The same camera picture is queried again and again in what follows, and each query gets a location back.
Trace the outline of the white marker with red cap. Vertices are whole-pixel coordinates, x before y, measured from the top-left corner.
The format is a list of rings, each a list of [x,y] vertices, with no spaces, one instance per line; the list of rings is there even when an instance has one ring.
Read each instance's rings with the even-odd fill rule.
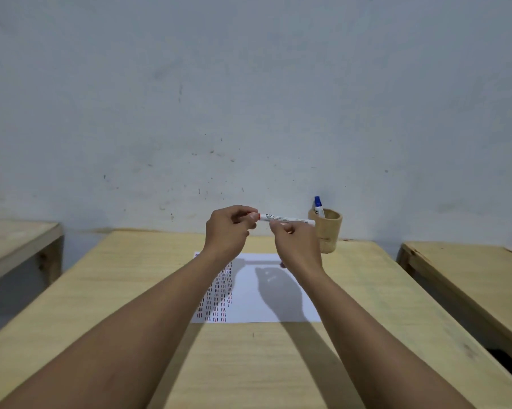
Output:
[[[298,218],[290,218],[290,217],[283,217],[283,216],[277,216],[277,215],[272,215],[272,214],[262,214],[262,213],[255,213],[255,214],[257,214],[257,216],[258,216],[257,220],[262,221],[262,222],[276,221],[276,222],[279,222],[280,224],[293,224],[295,222],[299,222],[299,223],[307,224],[312,227],[315,227],[315,225],[316,225],[315,220],[311,220],[311,219],[298,219]]]

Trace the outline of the person's right forearm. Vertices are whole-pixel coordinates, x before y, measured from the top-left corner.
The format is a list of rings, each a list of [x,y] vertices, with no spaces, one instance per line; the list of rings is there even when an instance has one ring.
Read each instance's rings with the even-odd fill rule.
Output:
[[[323,268],[287,266],[311,299],[368,409],[476,409]]]

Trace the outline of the white paper sheet with marks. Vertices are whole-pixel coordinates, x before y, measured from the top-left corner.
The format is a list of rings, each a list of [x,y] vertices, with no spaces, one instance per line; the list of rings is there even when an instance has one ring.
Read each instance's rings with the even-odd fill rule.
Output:
[[[215,277],[191,323],[321,322],[278,254],[241,253]]]

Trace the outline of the person's left hand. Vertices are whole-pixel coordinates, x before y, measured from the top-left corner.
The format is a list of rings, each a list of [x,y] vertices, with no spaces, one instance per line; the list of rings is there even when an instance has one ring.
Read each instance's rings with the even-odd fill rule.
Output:
[[[212,212],[206,223],[205,244],[202,255],[216,267],[224,267],[244,248],[250,231],[236,225],[236,219],[244,215],[257,215],[250,206],[234,205]]]

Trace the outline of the wooden pen holder cup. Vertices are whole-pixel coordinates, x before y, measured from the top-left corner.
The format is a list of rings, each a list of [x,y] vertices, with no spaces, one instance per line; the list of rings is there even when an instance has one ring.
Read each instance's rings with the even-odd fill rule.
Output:
[[[319,217],[314,209],[308,211],[308,219],[315,221],[315,232],[322,254],[334,252],[343,220],[342,214],[335,210],[324,208],[325,217]]]

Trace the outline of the wooden side table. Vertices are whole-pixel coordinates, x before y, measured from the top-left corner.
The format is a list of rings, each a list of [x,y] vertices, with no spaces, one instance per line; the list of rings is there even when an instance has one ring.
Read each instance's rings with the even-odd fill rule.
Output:
[[[512,249],[407,241],[396,261],[512,374]]]
[[[63,248],[58,222],[0,220],[0,278],[34,257],[49,286],[62,275]]]

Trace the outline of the person's right hand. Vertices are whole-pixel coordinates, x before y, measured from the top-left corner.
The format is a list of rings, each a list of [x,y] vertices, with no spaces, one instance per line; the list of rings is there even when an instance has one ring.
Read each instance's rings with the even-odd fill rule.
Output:
[[[298,282],[324,275],[319,240],[315,228],[295,222],[291,234],[274,235],[277,253],[286,268]]]

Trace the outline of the person's left forearm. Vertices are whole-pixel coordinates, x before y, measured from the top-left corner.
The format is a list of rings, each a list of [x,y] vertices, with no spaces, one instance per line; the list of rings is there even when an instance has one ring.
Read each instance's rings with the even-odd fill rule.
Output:
[[[239,253],[205,247],[35,372],[0,409],[144,408],[205,292]]]

